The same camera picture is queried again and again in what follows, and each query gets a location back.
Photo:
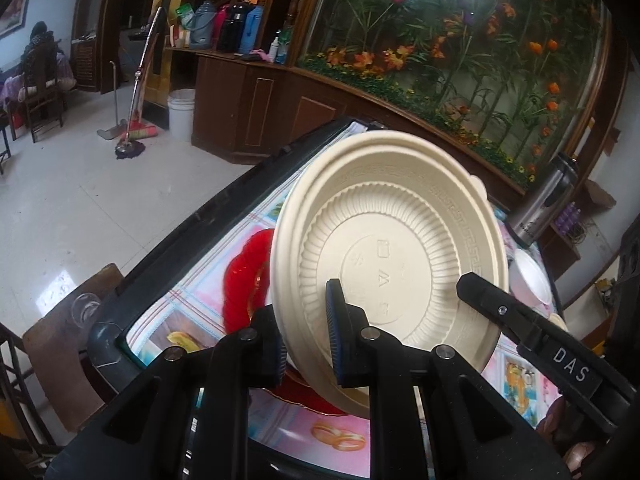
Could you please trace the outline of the white paper bowl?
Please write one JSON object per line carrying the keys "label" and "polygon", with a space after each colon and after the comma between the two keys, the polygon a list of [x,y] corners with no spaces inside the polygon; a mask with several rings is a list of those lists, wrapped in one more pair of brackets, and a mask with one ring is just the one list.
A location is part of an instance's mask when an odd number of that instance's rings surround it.
{"label": "white paper bowl", "polygon": [[512,295],[531,308],[550,306],[551,287],[538,263],[523,249],[516,248],[509,266]]}

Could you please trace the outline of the beige plastic bowl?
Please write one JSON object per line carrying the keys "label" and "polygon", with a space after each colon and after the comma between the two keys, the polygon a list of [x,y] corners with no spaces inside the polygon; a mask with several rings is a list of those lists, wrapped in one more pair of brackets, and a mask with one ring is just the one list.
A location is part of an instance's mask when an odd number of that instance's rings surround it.
{"label": "beige plastic bowl", "polygon": [[548,315],[548,321],[558,326],[561,330],[564,330],[564,332],[568,332],[568,327],[561,315],[552,312]]}
{"label": "beige plastic bowl", "polygon": [[366,131],[331,144],[302,171],[279,214],[270,254],[274,315],[295,367],[319,396],[358,417],[365,388],[338,385],[326,283],[403,344],[448,344],[477,370],[499,331],[457,295],[473,272],[509,285],[501,231],[483,182],[409,133]]}

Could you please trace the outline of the colourful fruit pattern tablecloth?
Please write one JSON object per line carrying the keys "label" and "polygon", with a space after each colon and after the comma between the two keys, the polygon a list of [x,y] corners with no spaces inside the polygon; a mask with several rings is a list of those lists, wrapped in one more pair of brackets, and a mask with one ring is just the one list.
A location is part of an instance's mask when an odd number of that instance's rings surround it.
{"label": "colourful fruit pattern tablecloth", "polygon": [[367,477],[368,394],[338,388],[331,368],[324,286],[336,278],[372,325],[422,350],[453,346],[526,422],[547,414],[558,389],[456,294],[474,272],[556,315],[540,255],[515,246],[478,177],[433,143],[358,122],[291,168],[253,174],[260,192],[247,211],[127,330],[140,361],[211,347],[273,307],[293,350],[280,388],[253,394],[250,438]]}

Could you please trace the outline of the steel thermos flask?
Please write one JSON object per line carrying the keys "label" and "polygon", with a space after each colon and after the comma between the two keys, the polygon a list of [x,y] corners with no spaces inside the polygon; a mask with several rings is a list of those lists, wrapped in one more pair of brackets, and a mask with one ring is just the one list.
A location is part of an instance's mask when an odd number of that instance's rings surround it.
{"label": "steel thermos flask", "polygon": [[544,170],[542,179],[506,216],[506,229],[521,248],[532,246],[565,207],[578,180],[574,158],[558,153]]}

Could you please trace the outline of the wooden counter cabinet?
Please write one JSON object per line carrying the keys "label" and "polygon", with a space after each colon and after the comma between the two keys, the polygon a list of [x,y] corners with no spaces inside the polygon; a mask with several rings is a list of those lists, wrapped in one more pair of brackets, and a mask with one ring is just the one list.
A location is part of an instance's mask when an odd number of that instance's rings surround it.
{"label": "wooden counter cabinet", "polygon": [[521,185],[442,130],[348,84],[231,54],[165,51],[172,55],[171,83],[194,84],[192,144],[228,162],[258,162],[300,136],[349,116],[434,143],[483,179],[489,197],[503,208],[514,208],[525,195]]}

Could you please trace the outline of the red broom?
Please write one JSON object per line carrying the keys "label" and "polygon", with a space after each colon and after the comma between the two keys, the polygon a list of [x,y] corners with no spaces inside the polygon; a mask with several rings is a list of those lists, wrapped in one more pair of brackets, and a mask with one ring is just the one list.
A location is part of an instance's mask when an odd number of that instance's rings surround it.
{"label": "red broom", "polygon": [[144,122],[140,118],[140,113],[134,112],[127,120],[125,132],[122,134],[120,140],[142,140],[154,138],[154,136],[157,135],[157,126],[150,122]]}

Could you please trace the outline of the white plastic bucket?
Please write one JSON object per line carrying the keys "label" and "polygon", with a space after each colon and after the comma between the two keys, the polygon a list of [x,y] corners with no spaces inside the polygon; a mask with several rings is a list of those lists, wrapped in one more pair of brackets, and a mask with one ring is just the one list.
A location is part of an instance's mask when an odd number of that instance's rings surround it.
{"label": "white plastic bucket", "polygon": [[169,131],[178,140],[190,143],[195,105],[194,89],[179,89],[168,94]]}

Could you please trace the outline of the flower mural panel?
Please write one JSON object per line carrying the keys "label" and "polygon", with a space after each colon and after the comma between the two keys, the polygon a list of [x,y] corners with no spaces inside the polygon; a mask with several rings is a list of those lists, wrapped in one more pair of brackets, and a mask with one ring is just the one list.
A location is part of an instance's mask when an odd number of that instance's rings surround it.
{"label": "flower mural panel", "polygon": [[600,0],[320,0],[299,65],[533,184],[585,106]]}

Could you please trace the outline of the blue thermos jug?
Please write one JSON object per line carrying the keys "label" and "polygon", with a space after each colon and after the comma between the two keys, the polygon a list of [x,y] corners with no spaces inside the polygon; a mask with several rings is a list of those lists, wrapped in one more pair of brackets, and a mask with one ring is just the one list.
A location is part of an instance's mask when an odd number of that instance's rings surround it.
{"label": "blue thermos jug", "polygon": [[262,21],[262,12],[264,12],[262,6],[254,6],[254,8],[246,14],[238,49],[239,54],[244,55],[254,49],[260,22]]}

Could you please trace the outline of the wooden chair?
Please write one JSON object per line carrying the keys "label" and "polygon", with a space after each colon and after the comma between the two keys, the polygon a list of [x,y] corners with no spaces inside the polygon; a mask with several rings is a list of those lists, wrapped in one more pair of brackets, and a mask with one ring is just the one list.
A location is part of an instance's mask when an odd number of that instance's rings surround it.
{"label": "wooden chair", "polygon": [[40,44],[30,50],[23,61],[24,107],[32,142],[52,129],[64,126],[64,104],[58,84],[56,44]]}

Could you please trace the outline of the seated person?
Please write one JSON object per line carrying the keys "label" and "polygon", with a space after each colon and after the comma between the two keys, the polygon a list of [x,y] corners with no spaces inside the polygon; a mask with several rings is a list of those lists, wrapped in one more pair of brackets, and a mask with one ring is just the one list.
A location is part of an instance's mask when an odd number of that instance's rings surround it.
{"label": "seated person", "polygon": [[44,21],[37,22],[21,56],[16,73],[1,86],[1,104],[21,103],[35,96],[39,90],[57,88],[72,90],[76,78],[70,61]]}

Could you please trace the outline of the black table frame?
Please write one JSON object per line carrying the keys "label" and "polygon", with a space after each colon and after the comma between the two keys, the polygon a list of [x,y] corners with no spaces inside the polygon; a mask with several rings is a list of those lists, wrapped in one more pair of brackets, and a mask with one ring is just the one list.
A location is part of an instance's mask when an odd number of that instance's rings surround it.
{"label": "black table frame", "polygon": [[107,297],[90,330],[92,366],[117,394],[73,440],[68,464],[55,471],[67,479],[178,479],[186,475],[178,446],[186,440],[186,400],[196,399],[196,380],[210,353],[183,364],[157,356],[144,365],[126,336],[184,276],[204,266],[212,250],[294,184],[304,166],[331,144],[361,134],[364,125],[341,118],[304,134],[212,197],[145,257]]}

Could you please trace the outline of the framed wall painting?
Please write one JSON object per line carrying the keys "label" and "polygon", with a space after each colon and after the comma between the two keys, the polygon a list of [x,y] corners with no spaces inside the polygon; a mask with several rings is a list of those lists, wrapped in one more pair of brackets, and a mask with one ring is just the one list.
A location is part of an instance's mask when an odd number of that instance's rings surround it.
{"label": "framed wall painting", "polygon": [[12,0],[0,18],[0,38],[24,27],[29,0]]}

